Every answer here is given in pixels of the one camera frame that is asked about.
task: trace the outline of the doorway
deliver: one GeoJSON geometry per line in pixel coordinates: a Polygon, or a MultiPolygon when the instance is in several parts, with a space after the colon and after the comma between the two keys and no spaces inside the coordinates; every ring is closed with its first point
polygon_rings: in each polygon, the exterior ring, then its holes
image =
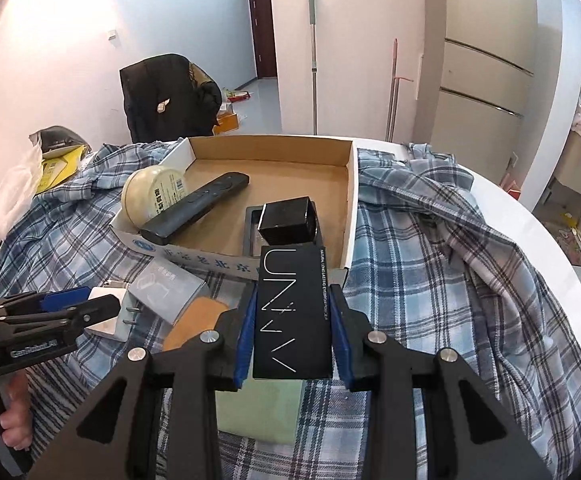
{"type": "Polygon", "coordinates": [[[275,33],[270,0],[249,0],[257,78],[277,77],[275,33]]]}

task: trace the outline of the blue gripper pad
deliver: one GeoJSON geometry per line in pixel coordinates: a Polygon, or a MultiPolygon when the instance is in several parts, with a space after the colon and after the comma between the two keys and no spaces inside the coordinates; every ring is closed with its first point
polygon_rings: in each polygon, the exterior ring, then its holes
{"type": "Polygon", "coordinates": [[[88,301],[91,288],[89,286],[78,286],[69,288],[69,290],[60,290],[59,292],[50,292],[40,303],[44,312],[58,312],[69,306],[88,301]]]}
{"type": "Polygon", "coordinates": [[[246,315],[244,316],[244,323],[242,330],[239,333],[237,340],[237,352],[235,355],[235,375],[233,381],[238,388],[248,377],[248,370],[250,369],[251,356],[253,355],[254,346],[254,315],[257,310],[257,287],[255,286],[253,296],[251,296],[246,315]]]}
{"type": "Polygon", "coordinates": [[[328,304],[331,314],[331,334],[333,337],[333,353],[337,363],[339,378],[344,382],[346,388],[353,384],[353,366],[351,363],[351,345],[348,342],[346,329],[342,321],[342,314],[339,312],[333,297],[333,292],[328,289],[328,304]]]}

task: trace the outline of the black jacket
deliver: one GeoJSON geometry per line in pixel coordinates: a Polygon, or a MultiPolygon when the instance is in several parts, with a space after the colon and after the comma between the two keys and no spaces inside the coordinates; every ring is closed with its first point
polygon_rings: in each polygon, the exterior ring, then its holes
{"type": "Polygon", "coordinates": [[[122,68],[120,76],[133,142],[212,135],[221,91],[186,57],[151,57],[122,68]]]}

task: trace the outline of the finger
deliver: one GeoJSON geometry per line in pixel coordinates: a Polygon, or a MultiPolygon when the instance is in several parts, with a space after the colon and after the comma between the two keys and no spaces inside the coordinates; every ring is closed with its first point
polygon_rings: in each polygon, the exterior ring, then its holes
{"type": "Polygon", "coordinates": [[[29,441],[31,434],[29,428],[13,428],[2,433],[2,440],[8,447],[24,448],[27,447],[24,444],[29,441]]]}
{"type": "Polygon", "coordinates": [[[29,397],[28,394],[28,377],[26,376],[26,371],[19,370],[15,373],[13,378],[8,384],[8,395],[11,400],[15,400],[21,397],[29,397]]]}
{"type": "Polygon", "coordinates": [[[30,425],[30,403],[27,399],[15,399],[10,408],[0,415],[1,427],[5,430],[30,425]]]}
{"type": "Polygon", "coordinates": [[[18,446],[14,446],[14,450],[21,451],[23,449],[28,449],[30,446],[32,446],[32,433],[30,436],[24,438],[24,440],[21,441],[18,446]]]}

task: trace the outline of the plaid shirt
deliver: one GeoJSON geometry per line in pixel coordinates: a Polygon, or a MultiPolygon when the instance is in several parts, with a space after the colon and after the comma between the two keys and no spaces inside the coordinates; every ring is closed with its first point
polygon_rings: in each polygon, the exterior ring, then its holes
{"type": "MultiPolygon", "coordinates": [[[[133,280],[147,256],[108,226],[135,170],[170,147],[104,146],[67,184],[33,201],[0,248],[0,296],[133,280]]],[[[485,224],[471,175],[452,157],[409,146],[411,160],[360,150],[352,308],[411,349],[455,348],[513,414],[556,479],[581,459],[581,349],[559,303],[522,251],[485,224]]],[[[235,306],[244,283],[204,274],[213,297],[235,306]]],[[[38,456],[117,359],[130,348],[160,350],[166,328],[150,312],[129,341],[82,336],[79,349],[29,370],[38,456]]],[[[162,413],[158,469],[168,443],[162,413]]],[[[334,380],[309,381],[294,446],[220,434],[225,479],[361,478],[367,394],[334,380]]],[[[426,478],[421,396],[415,392],[418,474],[426,478]]]]}

